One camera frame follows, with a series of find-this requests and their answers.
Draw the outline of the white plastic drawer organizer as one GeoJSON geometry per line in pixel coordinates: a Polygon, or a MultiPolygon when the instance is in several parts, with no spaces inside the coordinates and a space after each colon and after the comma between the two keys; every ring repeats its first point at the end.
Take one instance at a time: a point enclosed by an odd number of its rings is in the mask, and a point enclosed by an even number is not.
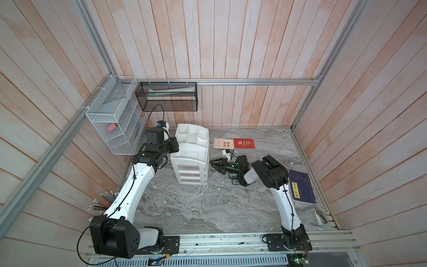
{"type": "Polygon", "coordinates": [[[171,163],[181,185],[206,185],[209,177],[209,130],[199,125],[180,123],[175,137],[179,152],[171,154],[171,163]]]}

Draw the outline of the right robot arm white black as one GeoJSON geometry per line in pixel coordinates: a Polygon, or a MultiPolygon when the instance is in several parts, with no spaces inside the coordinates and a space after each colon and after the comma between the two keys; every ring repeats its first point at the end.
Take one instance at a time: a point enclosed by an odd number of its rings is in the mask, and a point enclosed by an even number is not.
{"type": "Polygon", "coordinates": [[[235,161],[227,158],[214,159],[210,161],[210,165],[221,174],[229,174],[230,179],[236,180],[241,186],[246,187],[261,180],[270,189],[278,207],[282,230],[282,234],[266,234],[261,238],[270,251],[312,249],[311,241],[291,200],[289,171],[281,163],[267,155],[262,160],[249,164],[247,157],[242,155],[235,161]]]}

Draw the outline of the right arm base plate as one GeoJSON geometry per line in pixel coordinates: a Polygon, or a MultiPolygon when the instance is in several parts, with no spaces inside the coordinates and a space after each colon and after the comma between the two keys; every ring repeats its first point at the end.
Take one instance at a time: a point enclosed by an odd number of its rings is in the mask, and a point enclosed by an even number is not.
{"type": "Polygon", "coordinates": [[[266,234],[263,236],[269,251],[311,251],[312,244],[307,234],[266,234]]]}

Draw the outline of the beige postcard red text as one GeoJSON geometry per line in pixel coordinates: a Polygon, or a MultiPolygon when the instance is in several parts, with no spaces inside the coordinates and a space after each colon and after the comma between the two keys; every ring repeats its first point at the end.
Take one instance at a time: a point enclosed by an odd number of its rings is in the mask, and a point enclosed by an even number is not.
{"type": "Polygon", "coordinates": [[[215,138],[213,143],[214,149],[221,149],[221,150],[234,150],[234,140],[233,139],[219,139],[215,138]]]}

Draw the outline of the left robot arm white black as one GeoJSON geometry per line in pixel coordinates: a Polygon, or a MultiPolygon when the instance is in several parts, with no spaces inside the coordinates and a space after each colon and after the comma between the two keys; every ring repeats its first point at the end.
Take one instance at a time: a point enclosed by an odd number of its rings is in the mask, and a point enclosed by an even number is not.
{"type": "Polygon", "coordinates": [[[142,250],[163,251],[162,229],[137,229],[133,222],[149,182],[167,164],[167,156],[176,152],[179,144],[169,135],[168,123],[159,121],[156,127],[146,130],[146,142],[133,156],[131,172],[117,198],[103,215],[94,217],[90,223],[95,253],[131,259],[142,250]]]}

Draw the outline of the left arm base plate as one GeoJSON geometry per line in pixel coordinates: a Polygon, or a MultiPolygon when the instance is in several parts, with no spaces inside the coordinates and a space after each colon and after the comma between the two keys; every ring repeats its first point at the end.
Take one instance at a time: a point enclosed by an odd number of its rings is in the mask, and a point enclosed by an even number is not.
{"type": "Polygon", "coordinates": [[[174,255],[179,253],[180,248],[180,237],[179,236],[165,236],[163,241],[160,241],[158,244],[139,249],[136,252],[136,255],[174,255]]]}

